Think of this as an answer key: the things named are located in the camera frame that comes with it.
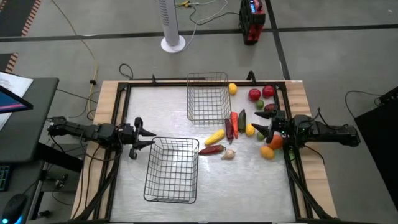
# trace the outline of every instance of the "green lime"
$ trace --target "green lime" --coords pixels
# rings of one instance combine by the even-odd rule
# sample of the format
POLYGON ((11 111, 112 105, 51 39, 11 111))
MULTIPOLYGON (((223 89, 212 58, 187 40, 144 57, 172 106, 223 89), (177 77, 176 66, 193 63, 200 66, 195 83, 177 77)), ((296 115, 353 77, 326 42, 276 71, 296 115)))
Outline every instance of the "green lime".
POLYGON ((264 140, 266 137, 264 137, 260 132, 257 133, 257 140, 258 141, 262 141, 264 140))
POLYGON ((258 110, 261 110, 263 106, 264 106, 264 102, 263 102, 262 100, 257 100, 257 102, 256 102, 256 108, 257 108, 258 110))

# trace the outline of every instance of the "gray floor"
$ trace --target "gray floor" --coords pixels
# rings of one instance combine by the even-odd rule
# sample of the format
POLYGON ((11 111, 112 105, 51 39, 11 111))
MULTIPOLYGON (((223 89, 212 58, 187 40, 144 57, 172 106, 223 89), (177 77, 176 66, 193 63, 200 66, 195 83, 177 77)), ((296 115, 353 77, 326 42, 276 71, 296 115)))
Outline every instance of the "gray floor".
MULTIPOLYGON (((79 34, 162 30, 155 0, 57 2, 79 34)), ((239 2, 229 0, 226 11, 237 11, 239 2)), ((273 0, 272 5, 279 27, 398 24, 397 1, 273 0)), ((210 15, 221 6, 222 1, 197 7, 195 18, 210 15)), ((188 20, 190 9, 178 9, 177 13, 180 30, 192 30, 193 24, 188 20)), ((235 29, 237 23, 237 16, 228 15, 200 29, 235 29)), ((44 0, 29 36, 72 34, 57 8, 49 0, 44 0)), ((354 124, 344 104, 344 94, 348 90, 385 93, 398 84, 397 29, 295 32, 280 34, 280 38, 290 76, 304 81, 312 112, 315 113, 320 106, 330 123, 354 124)), ((118 72, 120 63, 130 64, 136 78, 149 78, 153 73, 157 77, 185 77, 189 72, 206 71, 223 71, 230 78, 245 78, 248 71, 253 70, 258 78, 283 79, 270 33, 263 33, 260 42, 252 47, 243 45, 238 34, 198 35, 186 51, 175 55, 163 52, 160 40, 160 37, 146 37, 87 41, 100 66, 96 89, 99 90, 102 80, 125 79, 118 72)), ((14 70, 16 74, 59 77, 59 88, 80 95, 88 94, 93 62, 81 42, 0 43, 0 53, 9 52, 19 53, 14 70)), ((73 116, 82 111, 84 104, 84 100, 57 93, 49 115, 73 116)), ((374 107, 373 98, 361 95, 351 96, 349 105, 354 114, 374 107)), ((90 123, 84 116, 74 121, 90 123)), ((42 136, 42 141, 47 141, 47 135, 42 136)), ((73 138, 60 138, 59 141, 77 142, 73 138)), ((397 210, 363 143, 357 148, 323 144, 322 154, 341 219, 396 223, 397 210)), ((50 196, 42 206, 61 212, 63 205, 55 203, 50 196)), ((68 212, 58 214, 58 220, 68 217, 68 212)))

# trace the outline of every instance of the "monitor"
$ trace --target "monitor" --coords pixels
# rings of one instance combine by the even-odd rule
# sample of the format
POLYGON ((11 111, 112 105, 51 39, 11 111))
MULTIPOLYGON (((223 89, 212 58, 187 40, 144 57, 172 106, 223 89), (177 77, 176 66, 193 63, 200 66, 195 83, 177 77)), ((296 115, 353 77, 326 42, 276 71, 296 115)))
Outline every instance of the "monitor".
POLYGON ((0 114, 33 109, 33 105, 0 85, 0 114))

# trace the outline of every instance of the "metal wire basket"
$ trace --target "metal wire basket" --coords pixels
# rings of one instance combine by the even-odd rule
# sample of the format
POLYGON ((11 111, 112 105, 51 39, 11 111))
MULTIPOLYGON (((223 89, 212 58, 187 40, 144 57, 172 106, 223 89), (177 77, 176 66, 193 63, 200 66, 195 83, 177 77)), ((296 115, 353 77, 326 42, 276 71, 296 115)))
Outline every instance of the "metal wire basket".
POLYGON ((193 124, 223 124, 229 119, 231 100, 226 73, 188 74, 187 116, 193 124))
POLYGON ((193 203, 197 197, 196 139, 155 137, 150 148, 144 198, 150 202, 193 203))

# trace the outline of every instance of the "computer mouse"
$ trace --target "computer mouse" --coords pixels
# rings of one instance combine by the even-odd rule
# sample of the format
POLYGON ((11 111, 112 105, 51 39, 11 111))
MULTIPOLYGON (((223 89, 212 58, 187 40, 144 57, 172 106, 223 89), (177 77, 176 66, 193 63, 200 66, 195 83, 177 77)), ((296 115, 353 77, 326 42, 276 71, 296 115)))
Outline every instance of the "computer mouse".
POLYGON ((26 196, 24 194, 16 194, 7 202, 2 212, 2 224, 14 224, 22 218, 22 211, 25 207, 26 196))

